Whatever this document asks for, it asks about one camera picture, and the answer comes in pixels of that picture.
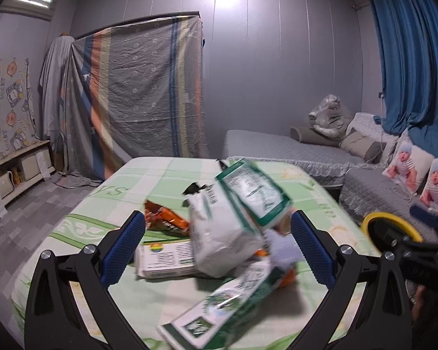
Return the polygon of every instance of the green and white bedsheet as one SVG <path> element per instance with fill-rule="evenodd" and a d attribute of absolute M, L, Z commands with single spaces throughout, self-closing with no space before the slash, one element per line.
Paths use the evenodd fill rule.
<path fill-rule="evenodd" d="M 334 199 L 300 168 L 278 162 L 256 164 L 287 192 L 296 209 L 303 210 L 318 229 L 330 232 L 339 245 L 350 244 L 361 254 L 378 255 Z M 214 160 L 139 157 L 125 164 L 59 223 L 21 270 L 12 294 L 19 326 L 24 327 L 29 285 L 43 250 L 51 249 L 58 256 L 77 253 L 86 244 L 98 244 L 109 230 L 120 227 L 133 210 L 143 211 L 147 198 L 188 219 L 188 210 L 182 207 L 183 190 L 193 182 L 199 185 L 211 183 L 220 172 L 220 166 Z M 144 237 L 146 240 L 155 238 L 156 234 L 152 232 Z M 306 262 L 296 267 L 297 283 L 273 292 L 264 301 L 253 325 L 232 348 L 285 349 L 305 326 L 327 289 L 316 282 Z M 191 277 L 162 281 L 139 279 L 134 267 L 129 266 L 120 282 L 109 287 L 109 292 L 146 344 L 152 350 L 161 350 L 168 346 L 155 327 L 173 320 L 220 283 Z M 89 332 L 104 340 L 79 285 L 73 283 L 72 288 Z M 362 293 L 363 285 L 358 285 L 333 338 L 347 332 Z"/>

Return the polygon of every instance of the food package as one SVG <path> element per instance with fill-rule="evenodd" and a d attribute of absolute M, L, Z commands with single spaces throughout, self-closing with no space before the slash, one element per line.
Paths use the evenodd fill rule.
<path fill-rule="evenodd" d="M 262 229 L 276 226 L 289 215 L 290 198 L 272 178 L 250 162 L 239 160 L 216 179 L 223 189 L 238 197 Z"/>
<path fill-rule="evenodd" d="M 144 203 L 146 229 L 163 231 L 176 237 L 188 237 L 188 222 L 178 214 L 149 200 Z"/>
<path fill-rule="evenodd" d="M 292 235 L 265 233 L 270 255 L 245 263 L 235 278 L 221 285 L 203 301 L 157 328 L 175 350 L 223 349 L 241 334 L 244 323 L 259 304 L 276 289 L 295 262 L 303 256 Z"/>
<path fill-rule="evenodd" d="M 173 278 L 197 273 L 189 238 L 143 242 L 135 252 L 136 274 L 146 279 Z"/>
<path fill-rule="evenodd" d="M 190 238 L 199 271 L 220 278 L 263 246 L 263 237 L 245 208 L 219 183 L 187 199 Z"/>

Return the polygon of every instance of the cardboard box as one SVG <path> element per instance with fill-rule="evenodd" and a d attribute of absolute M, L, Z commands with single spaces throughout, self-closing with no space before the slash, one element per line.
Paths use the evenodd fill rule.
<path fill-rule="evenodd" d="M 0 176 L 0 197 L 4 198 L 14 190 L 13 176 L 10 171 Z"/>
<path fill-rule="evenodd" d="M 33 178 L 38 173 L 40 173 L 36 159 L 36 153 L 40 153 L 40 152 L 44 154 L 44 159 L 47 164 L 47 168 L 52 166 L 52 162 L 50 161 L 50 155 L 47 147 L 39 149 L 23 157 L 20 157 L 20 169 L 23 174 L 24 180 L 29 180 L 30 178 Z"/>
<path fill-rule="evenodd" d="M 135 262 L 137 275 L 147 279 L 197 273 L 189 238 L 141 243 L 136 249 Z"/>

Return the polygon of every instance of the blue curtain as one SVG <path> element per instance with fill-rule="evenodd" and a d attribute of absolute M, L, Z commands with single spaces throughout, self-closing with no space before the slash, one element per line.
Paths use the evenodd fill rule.
<path fill-rule="evenodd" d="M 415 145 L 438 157 L 438 7 L 433 0 L 370 0 L 386 102 L 383 128 L 409 128 Z"/>

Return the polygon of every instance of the blue rubber grip pad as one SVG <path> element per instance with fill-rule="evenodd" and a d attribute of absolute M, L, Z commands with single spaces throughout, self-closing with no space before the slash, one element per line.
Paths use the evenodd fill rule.
<path fill-rule="evenodd" d="M 422 206 L 419 206 L 417 204 L 412 204 L 411 208 L 409 209 L 409 213 L 412 217 L 425 223 L 431 228 L 438 228 L 438 216 L 430 213 L 426 210 L 426 208 L 423 208 Z"/>
<path fill-rule="evenodd" d="M 334 261 L 298 212 L 292 215 L 291 232 L 318 283 L 331 289 L 336 283 Z"/>
<path fill-rule="evenodd" d="M 107 289 L 118 283 L 146 229 L 142 213 L 137 213 L 102 261 L 101 284 Z"/>

